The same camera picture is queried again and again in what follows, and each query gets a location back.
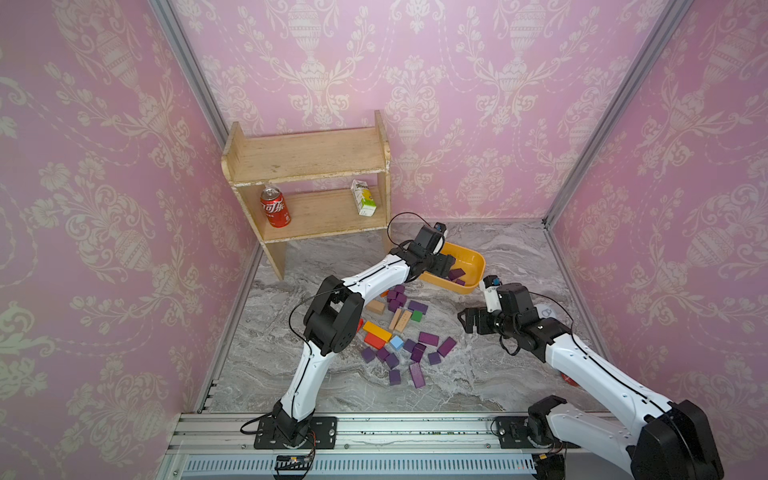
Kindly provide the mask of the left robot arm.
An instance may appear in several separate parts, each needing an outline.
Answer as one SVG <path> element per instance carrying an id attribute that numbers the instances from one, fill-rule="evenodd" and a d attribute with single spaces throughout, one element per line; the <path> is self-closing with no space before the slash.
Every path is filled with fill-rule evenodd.
<path id="1" fill-rule="evenodd" d="M 423 225 L 415 238 L 396 244 L 378 263 L 343 279 L 326 277 L 317 293 L 298 302 L 303 318 L 302 355 L 290 386 L 272 411 L 245 422 L 240 433 L 256 450 L 313 449 L 330 439 L 330 429 L 313 430 L 319 391 L 336 355 L 358 331 L 364 307 L 385 291 L 417 279 L 437 265 L 446 244 L 445 224 Z"/>

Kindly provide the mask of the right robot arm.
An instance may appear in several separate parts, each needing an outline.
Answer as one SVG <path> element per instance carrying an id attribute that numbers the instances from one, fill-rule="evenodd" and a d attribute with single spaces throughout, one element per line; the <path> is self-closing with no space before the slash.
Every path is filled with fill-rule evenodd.
<path id="1" fill-rule="evenodd" d="M 591 350 L 565 323 L 544 317 L 520 283 L 483 281 L 485 304 L 457 315 L 468 334 L 512 339 L 572 379 L 613 418 L 579 410 L 550 395 L 531 405 L 527 437 L 538 447 L 570 444 L 610 462 L 635 479 L 722 479 L 725 476 L 706 413 L 689 400 L 674 402 Z"/>

